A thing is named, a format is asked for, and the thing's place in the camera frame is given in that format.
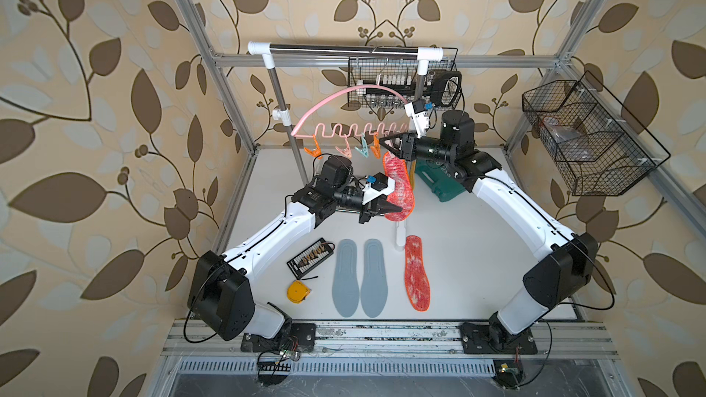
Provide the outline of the red insole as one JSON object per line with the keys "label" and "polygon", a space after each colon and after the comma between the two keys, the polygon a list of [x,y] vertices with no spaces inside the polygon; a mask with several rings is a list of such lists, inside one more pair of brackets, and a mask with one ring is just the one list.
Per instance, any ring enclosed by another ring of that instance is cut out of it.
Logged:
{"label": "red insole", "polygon": [[395,190],[387,200],[402,209],[401,212],[387,213],[385,218],[392,222],[405,221],[416,205],[414,190],[409,180],[406,161],[387,152],[382,158],[384,173],[395,182]]}
{"label": "red insole", "polygon": [[406,237],[404,246],[404,286],[412,307],[426,312],[430,307],[431,288],[424,267],[422,240],[415,235]]}

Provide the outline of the light blue insole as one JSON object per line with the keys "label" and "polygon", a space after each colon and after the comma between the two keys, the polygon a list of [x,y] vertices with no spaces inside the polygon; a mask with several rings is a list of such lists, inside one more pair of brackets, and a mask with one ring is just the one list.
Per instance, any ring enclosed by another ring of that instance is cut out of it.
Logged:
{"label": "light blue insole", "polygon": [[344,318],[349,318],[355,314],[360,303],[357,245],[350,239],[344,239],[336,246],[335,254],[332,300],[338,313]]}
{"label": "light blue insole", "polygon": [[378,317],[387,303],[388,283],[384,247],[377,239],[364,244],[364,274],[360,287],[360,304],[369,318]]}

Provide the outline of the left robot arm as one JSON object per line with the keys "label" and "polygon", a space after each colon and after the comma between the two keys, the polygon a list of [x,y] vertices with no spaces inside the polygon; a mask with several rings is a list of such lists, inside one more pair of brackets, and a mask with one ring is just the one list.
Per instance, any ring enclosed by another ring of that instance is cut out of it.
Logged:
{"label": "left robot arm", "polygon": [[390,171],[356,178],[349,158],[329,154],[312,179],[286,196],[283,211],[242,244],[222,255],[209,251],[196,264],[187,318],[198,317],[213,334],[230,341],[246,332],[275,339],[288,315],[256,303],[252,283],[281,254],[338,210],[358,214],[359,223],[404,211],[390,196],[402,189]]}

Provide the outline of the pink multi-clip hanger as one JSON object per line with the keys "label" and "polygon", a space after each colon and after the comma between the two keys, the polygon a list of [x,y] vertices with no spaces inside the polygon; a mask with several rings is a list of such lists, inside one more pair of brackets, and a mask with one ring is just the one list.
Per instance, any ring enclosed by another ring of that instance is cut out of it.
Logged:
{"label": "pink multi-clip hanger", "polygon": [[292,136],[305,141],[315,139],[331,143],[343,143],[345,139],[371,141],[373,136],[407,132],[410,119],[402,108],[372,108],[366,104],[350,101],[349,97],[359,89],[380,89],[391,92],[405,104],[402,95],[385,86],[358,85],[343,88],[314,104],[292,125]]}

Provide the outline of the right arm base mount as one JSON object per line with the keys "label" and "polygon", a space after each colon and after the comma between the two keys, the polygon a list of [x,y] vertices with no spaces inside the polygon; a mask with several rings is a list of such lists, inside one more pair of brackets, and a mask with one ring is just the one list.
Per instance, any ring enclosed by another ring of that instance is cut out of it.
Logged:
{"label": "right arm base mount", "polygon": [[529,328],[517,335],[511,334],[498,316],[487,322],[464,322],[459,327],[461,345],[466,355],[537,355],[538,349]]}

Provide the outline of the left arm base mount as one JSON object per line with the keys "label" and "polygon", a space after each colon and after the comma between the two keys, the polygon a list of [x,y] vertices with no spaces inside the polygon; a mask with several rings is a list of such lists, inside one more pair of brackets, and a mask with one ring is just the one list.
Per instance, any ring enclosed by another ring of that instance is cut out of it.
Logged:
{"label": "left arm base mount", "polygon": [[257,353],[257,382],[268,387],[279,385],[287,379],[303,354],[314,351],[315,342],[314,323],[298,323],[286,318],[274,338],[245,333],[241,351]]}

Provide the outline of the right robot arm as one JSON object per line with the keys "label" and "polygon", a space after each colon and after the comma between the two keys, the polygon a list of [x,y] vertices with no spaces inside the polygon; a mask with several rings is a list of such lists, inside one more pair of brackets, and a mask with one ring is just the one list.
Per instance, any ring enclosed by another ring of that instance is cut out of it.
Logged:
{"label": "right robot arm", "polygon": [[489,336],[501,347],[590,283],[599,244],[590,233],[577,235],[528,198],[492,155],[477,149],[474,134],[468,113],[449,110],[442,116],[438,138],[404,132],[382,137],[380,144],[406,162],[422,159],[443,165],[455,181],[496,211],[536,258],[518,293],[488,320]]}

